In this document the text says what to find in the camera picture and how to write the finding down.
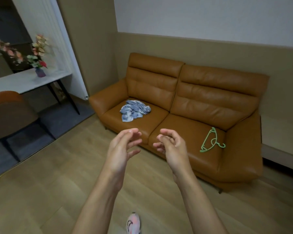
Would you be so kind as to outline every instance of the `pink sneaker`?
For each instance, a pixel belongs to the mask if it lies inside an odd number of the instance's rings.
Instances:
[[[139,234],[140,233],[140,219],[139,216],[133,212],[127,220],[127,233]]]

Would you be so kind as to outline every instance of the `person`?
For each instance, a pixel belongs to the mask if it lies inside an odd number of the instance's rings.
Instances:
[[[213,205],[194,175],[186,143],[174,130],[161,129],[159,142],[153,146],[166,155],[173,179],[180,189],[194,234],[228,233]],[[106,234],[111,220],[114,202],[121,190],[128,160],[140,152],[128,149],[142,142],[137,128],[121,131],[110,143],[101,173],[82,208],[72,234]],[[130,215],[127,232],[140,232],[139,216]]]

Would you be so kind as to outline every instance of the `crumpled cloth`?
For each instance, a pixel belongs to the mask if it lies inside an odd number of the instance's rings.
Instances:
[[[150,106],[145,106],[144,103],[138,100],[127,100],[126,105],[121,108],[121,119],[123,122],[130,122],[138,117],[148,114],[151,111]]]

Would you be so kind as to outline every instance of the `chair backrest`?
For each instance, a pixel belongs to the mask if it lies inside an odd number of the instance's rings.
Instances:
[[[126,73],[129,97],[169,111],[183,65],[181,61],[131,53]]]
[[[14,91],[0,92],[0,139],[38,119],[37,113]]]
[[[258,108],[268,79],[262,74],[184,65],[170,112],[226,131]]]

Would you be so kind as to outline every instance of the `rug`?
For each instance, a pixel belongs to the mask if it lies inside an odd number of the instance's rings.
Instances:
[[[55,138],[60,137],[74,126],[94,114],[94,110],[86,103],[75,101],[80,115],[68,101],[61,105],[53,105],[41,112],[41,121],[47,126]],[[24,160],[54,141],[39,125],[33,124],[8,140],[12,150]],[[17,164],[17,161],[0,143],[0,175]]]

